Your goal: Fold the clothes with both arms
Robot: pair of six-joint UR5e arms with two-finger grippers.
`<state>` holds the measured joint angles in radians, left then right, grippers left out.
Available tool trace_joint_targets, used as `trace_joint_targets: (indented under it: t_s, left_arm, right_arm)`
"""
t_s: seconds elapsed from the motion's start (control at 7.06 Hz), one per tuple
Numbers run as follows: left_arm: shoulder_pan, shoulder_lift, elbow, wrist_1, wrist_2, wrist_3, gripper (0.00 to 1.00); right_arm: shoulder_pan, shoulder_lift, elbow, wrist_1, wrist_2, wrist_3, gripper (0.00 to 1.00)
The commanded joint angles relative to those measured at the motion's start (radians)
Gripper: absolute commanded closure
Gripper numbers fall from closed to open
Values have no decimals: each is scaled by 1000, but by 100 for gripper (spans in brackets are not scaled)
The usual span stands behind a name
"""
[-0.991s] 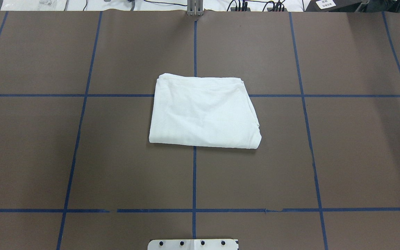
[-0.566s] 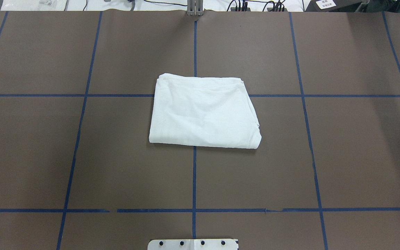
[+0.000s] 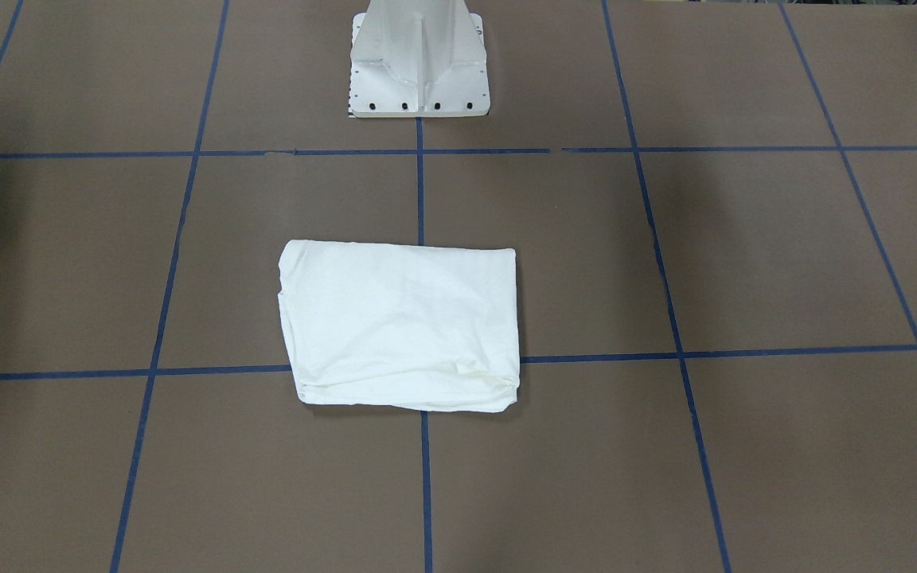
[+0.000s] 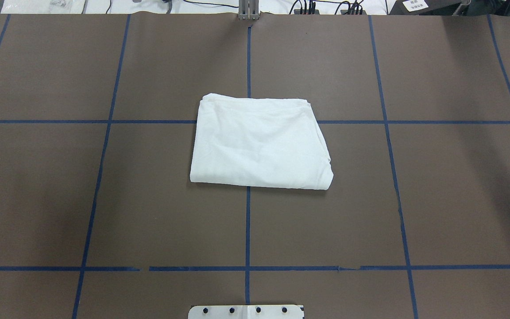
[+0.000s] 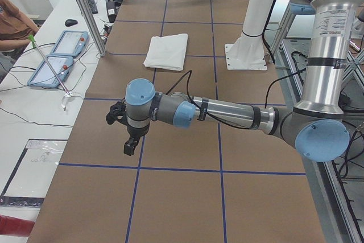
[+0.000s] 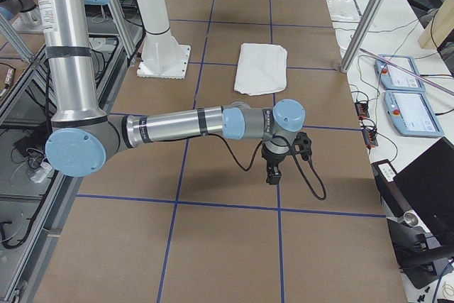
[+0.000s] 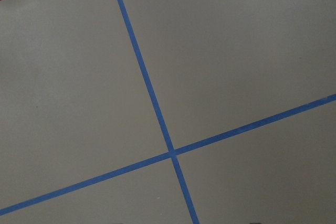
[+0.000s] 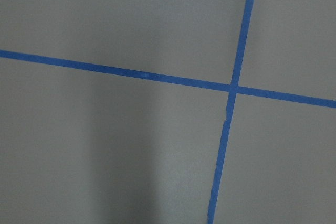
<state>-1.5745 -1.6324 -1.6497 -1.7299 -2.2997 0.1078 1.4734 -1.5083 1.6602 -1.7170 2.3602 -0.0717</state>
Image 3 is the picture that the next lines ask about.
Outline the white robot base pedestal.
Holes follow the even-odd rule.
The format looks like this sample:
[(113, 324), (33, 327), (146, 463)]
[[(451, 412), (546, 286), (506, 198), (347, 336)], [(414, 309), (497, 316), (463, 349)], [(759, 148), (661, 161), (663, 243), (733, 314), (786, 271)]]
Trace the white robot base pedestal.
[(483, 19), (465, 1), (371, 1), (352, 18), (354, 119), (461, 119), (491, 108)]

